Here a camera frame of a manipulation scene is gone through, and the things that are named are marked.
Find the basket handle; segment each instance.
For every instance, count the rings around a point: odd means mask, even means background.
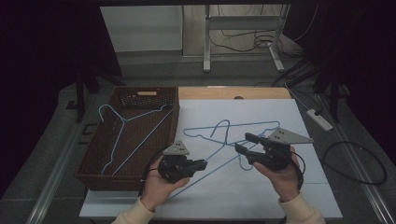
[[[156,91],[138,91],[137,92],[138,95],[147,95],[147,96],[153,96],[153,95],[157,95],[158,93]]]

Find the wrist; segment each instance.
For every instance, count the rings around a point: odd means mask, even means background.
[[[291,200],[295,199],[298,195],[300,194],[299,190],[293,190],[289,191],[286,193],[283,193],[282,195],[279,195],[279,200],[282,203],[287,203],[290,202]]]
[[[158,204],[156,204],[154,201],[150,200],[148,197],[145,197],[145,195],[143,195],[142,197],[140,197],[140,202],[146,207],[147,210],[149,210],[150,212],[154,212],[155,208],[158,206]]]

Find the power strip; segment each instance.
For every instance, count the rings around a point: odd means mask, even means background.
[[[314,120],[325,132],[331,130],[332,125],[321,115],[315,115],[315,112],[316,111],[314,109],[310,109],[306,111],[306,114],[311,117],[311,119]]]

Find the metal rail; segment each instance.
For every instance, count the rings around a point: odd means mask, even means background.
[[[323,106],[324,111],[330,118],[332,126],[334,127],[334,130],[337,134],[338,139],[340,139],[341,141],[348,141],[347,136],[344,133],[341,126],[338,123],[334,122],[332,115],[330,115],[330,112],[326,109],[326,108],[329,108],[329,104],[326,101],[323,101],[320,98],[320,96],[318,96],[318,95],[316,95],[316,96],[319,99],[319,101],[324,105]],[[366,180],[366,181],[372,182],[370,176],[368,175],[366,169],[364,168],[363,164],[361,163],[361,160],[359,159],[355,150],[353,150],[352,146],[351,145],[345,146],[344,152],[346,154],[346,159],[348,160],[348,162],[352,168],[352,171],[355,173],[355,175],[358,178],[360,178],[361,180]],[[373,209],[375,210],[375,213],[378,216],[378,219],[382,223],[395,224],[395,219],[393,217],[393,214],[389,211],[387,203],[384,201],[377,186],[361,184],[361,187],[362,187],[364,193],[366,194]]]
[[[91,110],[94,99],[88,100],[88,102],[89,110]],[[85,114],[79,124],[76,124],[73,127],[72,133],[82,132],[86,118],[87,114]],[[58,189],[62,178],[64,177],[64,171],[73,155],[74,149],[76,148],[78,138],[78,134],[71,134],[68,137],[66,144],[64,145],[64,148],[62,149],[61,154],[59,155],[58,160],[56,161],[52,172],[49,175],[46,185],[41,190],[40,196],[35,203],[35,207],[26,221],[27,224],[39,224],[43,222],[44,217],[46,216],[50,207],[50,203],[52,202],[53,196],[55,195],[55,192]]]

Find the gray floor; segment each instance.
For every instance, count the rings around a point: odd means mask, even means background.
[[[234,56],[215,57],[212,61],[212,71],[207,74],[202,71],[202,58],[189,58],[177,55],[157,55],[156,57],[134,54],[119,55],[120,66],[124,75],[122,81],[131,86],[269,86],[279,76],[269,55],[262,56]],[[297,59],[283,59],[287,68],[293,66]],[[101,90],[98,94],[86,94],[87,116],[83,125],[96,123],[99,118],[97,108],[106,103],[111,93],[112,84],[98,78]],[[301,83],[298,90],[314,97],[312,84],[315,78]],[[304,95],[295,92],[298,98],[309,108],[318,109]],[[42,138],[35,147],[32,156],[25,163],[18,176],[15,178],[6,194],[0,201],[1,223],[25,223],[35,203],[45,187],[54,164],[61,152],[66,147],[73,148],[71,160],[67,163],[64,176],[53,195],[49,210],[44,216],[43,223],[91,223],[88,219],[78,217],[82,206],[84,186],[74,178],[80,160],[86,150],[89,135],[81,134],[80,126],[75,123],[77,112],[66,110],[69,101],[75,100],[75,86],[72,85],[61,91],[59,105],[54,113],[52,121]],[[326,96],[319,95],[319,99],[326,105]],[[389,211],[395,215],[396,210],[396,169],[381,147],[373,137],[367,133],[358,120],[353,116],[344,100],[340,100],[339,125],[346,137],[366,146],[380,158],[389,173],[389,180],[382,186],[376,188]],[[301,113],[306,128],[311,137],[316,141],[314,147],[321,157],[326,148],[332,143],[345,140],[333,130],[323,132],[319,126],[306,114],[306,109],[301,105]],[[322,116],[330,120],[326,112]],[[367,168],[367,172],[373,180],[380,178],[378,166],[373,160],[367,159],[367,155],[358,152],[361,160]],[[348,159],[343,150],[335,150],[329,158],[328,163],[337,166],[344,172],[354,175],[351,171]],[[372,203],[367,197],[367,190],[360,184],[347,180],[328,168],[324,168],[326,176],[331,184],[334,196],[344,218],[329,220],[329,223],[381,223],[373,209]],[[97,221],[97,223],[108,223],[109,220]]]

